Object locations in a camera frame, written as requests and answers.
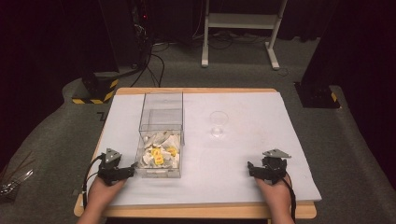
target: white stand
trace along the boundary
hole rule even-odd
[[[282,0],[280,10],[276,15],[209,13],[209,1],[210,0],[206,0],[202,67],[209,66],[209,48],[207,40],[209,27],[221,27],[273,30],[270,42],[265,43],[265,49],[268,52],[268,56],[270,58],[273,69],[279,69],[279,63],[277,62],[273,47],[276,40],[277,31],[279,30],[280,23],[282,22],[283,12],[285,11],[288,0]]]

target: dark background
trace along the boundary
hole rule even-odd
[[[153,15],[153,31],[189,44],[199,23],[201,2],[156,1],[156,4],[148,1],[150,8],[146,8]],[[265,3],[269,7],[261,7],[262,1],[230,2],[212,1],[211,4],[214,11],[221,12],[238,9],[255,13],[257,8],[273,11],[277,7],[275,0]],[[337,2],[290,0],[278,37],[299,36],[302,41],[321,37],[304,80],[342,87],[363,137],[395,187],[391,163],[396,159],[393,118],[396,114],[393,106],[396,35],[391,10],[396,7],[387,0],[344,0],[336,7]],[[114,35],[101,8],[105,3],[0,2],[0,168],[5,167],[33,128],[64,102],[65,84],[96,71],[117,70],[122,52],[118,54],[112,46]],[[128,10],[122,13],[128,18]],[[164,24],[168,21],[177,25],[166,29]],[[126,35],[133,35],[128,22],[123,24],[123,29]],[[134,41],[127,45],[130,49],[136,48]]]

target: black curtain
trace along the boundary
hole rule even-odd
[[[342,88],[344,106],[394,188],[395,5],[390,0],[341,0],[302,80],[303,85]]]
[[[338,0],[289,0],[278,37],[303,42],[321,37],[332,17]]]

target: hand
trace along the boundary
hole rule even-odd
[[[88,193],[88,205],[78,223],[99,223],[102,213],[120,192],[126,181],[127,179],[120,180],[113,186],[108,186],[102,178],[97,176]]]
[[[294,223],[290,215],[291,198],[287,185],[282,180],[274,185],[266,184],[259,178],[255,180],[262,191],[262,197],[270,207],[273,223]],[[289,175],[285,176],[285,180],[290,185]]]

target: clear plastic box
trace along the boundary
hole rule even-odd
[[[145,94],[135,167],[148,178],[181,177],[184,146],[183,92]]]

